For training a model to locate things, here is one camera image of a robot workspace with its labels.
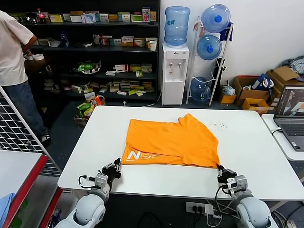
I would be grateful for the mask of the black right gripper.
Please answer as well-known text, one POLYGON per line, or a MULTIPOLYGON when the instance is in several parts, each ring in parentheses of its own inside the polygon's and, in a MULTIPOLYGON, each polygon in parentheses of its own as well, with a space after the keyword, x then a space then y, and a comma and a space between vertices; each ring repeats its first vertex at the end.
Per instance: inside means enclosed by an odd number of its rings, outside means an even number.
POLYGON ((233 185, 236 184, 235 177, 237 173, 231 169, 224 168, 222 165, 217 164, 218 175, 217 180, 218 183, 225 183, 227 189, 233 189, 233 185))

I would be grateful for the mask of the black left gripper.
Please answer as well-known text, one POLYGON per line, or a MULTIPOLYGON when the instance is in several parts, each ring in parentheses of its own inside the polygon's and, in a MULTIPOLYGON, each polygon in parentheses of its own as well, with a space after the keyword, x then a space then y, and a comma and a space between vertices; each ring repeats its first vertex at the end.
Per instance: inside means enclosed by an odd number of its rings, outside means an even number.
POLYGON ((121 160, 117 158, 113 163, 109 163, 102 168, 102 173, 107 176, 107 183, 112 183, 114 179, 121 177, 121 160))

